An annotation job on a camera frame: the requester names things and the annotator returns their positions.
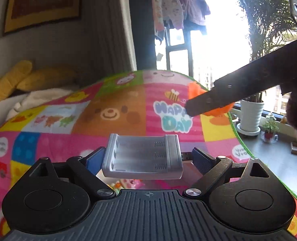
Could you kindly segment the hanging clothes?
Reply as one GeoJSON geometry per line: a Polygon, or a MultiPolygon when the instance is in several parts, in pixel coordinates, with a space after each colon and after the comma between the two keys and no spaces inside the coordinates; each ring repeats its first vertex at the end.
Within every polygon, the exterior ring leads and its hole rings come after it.
{"type": "Polygon", "coordinates": [[[187,31],[206,31],[206,16],[210,9],[206,0],[152,0],[154,31],[156,35],[165,27],[187,31]]]}

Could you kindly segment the yellow cushion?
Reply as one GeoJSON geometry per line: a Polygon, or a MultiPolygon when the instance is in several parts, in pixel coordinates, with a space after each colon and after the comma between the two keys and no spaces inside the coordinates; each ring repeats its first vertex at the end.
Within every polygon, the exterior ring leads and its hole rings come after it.
{"type": "Polygon", "coordinates": [[[31,72],[18,83],[17,89],[30,92],[59,88],[74,83],[77,78],[78,74],[71,66],[51,66],[31,72]]]}
{"type": "Polygon", "coordinates": [[[7,99],[17,85],[25,79],[33,69],[30,60],[22,60],[16,63],[3,77],[0,78],[0,101],[7,99]]]}

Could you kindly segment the white battery charger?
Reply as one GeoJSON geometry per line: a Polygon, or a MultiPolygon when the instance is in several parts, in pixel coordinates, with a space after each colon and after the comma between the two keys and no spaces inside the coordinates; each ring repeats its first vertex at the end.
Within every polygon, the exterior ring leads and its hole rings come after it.
{"type": "Polygon", "coordinates": [[[177,180],[183,175],[177,135],[162,137],[111,134],[102,162],[105,177],[137,180],[177,180]]]}

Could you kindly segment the pink cardboard box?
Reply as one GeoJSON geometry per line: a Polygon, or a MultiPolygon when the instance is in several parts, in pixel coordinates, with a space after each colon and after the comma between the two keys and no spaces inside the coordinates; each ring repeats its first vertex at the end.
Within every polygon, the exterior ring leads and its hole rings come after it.
{"type": "MultiPolygon", "coordinates": [[[[105,184],[107,184],[110,188],[110,184],[115,183],[117,180],[115,178],[105,177],[100,171],[97,174],[97,177],[102,180],[105,184]]],[[[183,164],[183,175],[179,180],[142,180],[145,184],[144,187],[140,189],[175,189],[180,193],[186,190],[189,186],[195,183],[202,177],[202,174],[196,169],[192,162],[184,162],[183,164]]]]}

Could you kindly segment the white blanket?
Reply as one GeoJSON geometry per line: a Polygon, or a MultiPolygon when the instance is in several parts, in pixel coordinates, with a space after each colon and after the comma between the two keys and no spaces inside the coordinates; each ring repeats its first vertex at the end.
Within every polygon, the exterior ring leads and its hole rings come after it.
{"type": "Polygon", "coordinates": [[[78,89],[77,85],[69,85],[61,88],[33,91],[2,100],[0,101],[0,126],[24,110],[67,96],[78,89]]]}

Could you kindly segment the orange knitted toy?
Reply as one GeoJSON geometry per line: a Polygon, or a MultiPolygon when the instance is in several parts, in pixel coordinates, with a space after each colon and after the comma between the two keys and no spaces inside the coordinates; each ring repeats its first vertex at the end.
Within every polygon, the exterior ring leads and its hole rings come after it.
{"type": "Polygon", "coordinates": [[[229,104],[221,103],[217,96],[217,89],[207,91],[202,89],[197,82],[188,84],[188,100],[185,104],[185,110],[191,117],[200,114],[206,116],[221,116],[228,113],[234,102],[229,104]]]}

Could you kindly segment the colourful cartoon play mat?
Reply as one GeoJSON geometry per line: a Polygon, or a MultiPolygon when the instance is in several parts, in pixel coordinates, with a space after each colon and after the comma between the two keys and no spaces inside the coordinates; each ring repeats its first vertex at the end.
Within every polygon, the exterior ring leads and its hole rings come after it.
{"type": "Polygon", "coordinates": [[[242,143],[229,113],[191,117],[193,80],[116,75],[0,126],[0,240],[297,240],[297,200],[242,143]],[[181,193],[112,188],[85,167],[111,134],[175,134],[182,162],[217,164],[181,193]]]}

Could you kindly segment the potted palm white pot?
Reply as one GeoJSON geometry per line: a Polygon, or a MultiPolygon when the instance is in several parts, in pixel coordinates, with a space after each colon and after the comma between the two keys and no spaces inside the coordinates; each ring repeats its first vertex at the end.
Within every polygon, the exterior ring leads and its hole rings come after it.
{"type": "MultiPolygon", "coordinates": [[[[274,55],[278,57],[282,56],[282,52],[287,52],[281,49],[278,53],[273,53],[282,48],[289,41],[289,37],[293,40],[294,35],[297,36],[297,27],[290,14],[289,0],[238,0],[238,3],[248,19],[249,42],[252,50],[250,63],[271,52],[272,55],[269,56],[271,60],[274,55]]],[[[287,63],[282,66],[281,71],[285,74],[278,74],[279,82],[283,87],[282,94],[297,88],[297,71],[291,71],[291,78],[287,78],[286,74],[287,67],[292,63],[291,60],[287,60],[287,63]]],[[[244,136],[258,136],[261,132],[259,123],[263,111],[262,93],[263,91],[260,91],[242,100],[241,119],[237,125],[237,131],[244,136]],[[251,110],[252,107],[256,108],[255,113],[247,114],[246,111],[251,110]]]]}

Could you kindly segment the small potted plant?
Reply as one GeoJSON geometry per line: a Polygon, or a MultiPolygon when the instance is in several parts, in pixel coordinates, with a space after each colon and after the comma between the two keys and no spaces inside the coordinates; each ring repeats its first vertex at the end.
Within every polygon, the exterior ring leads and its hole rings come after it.
{"type": "Polygon", "coordinates": [[[278,141],[278,132],[279,132],[279,127],[276,122],[276,117],[274,117],[274,114],[270,112],[266,117],[265,117],[265,122],[262,126],[262,132],[261,132],[261,139],[265,143],[276,143],[278,141]]]}

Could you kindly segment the framed red picture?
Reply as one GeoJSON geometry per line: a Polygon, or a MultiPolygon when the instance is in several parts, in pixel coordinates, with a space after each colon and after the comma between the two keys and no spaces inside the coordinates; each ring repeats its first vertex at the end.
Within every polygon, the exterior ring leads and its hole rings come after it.
{"type": "Polygon", "coordinates": [[[3,34],[80,18],[81,0],[7,0],[3,34]]]}

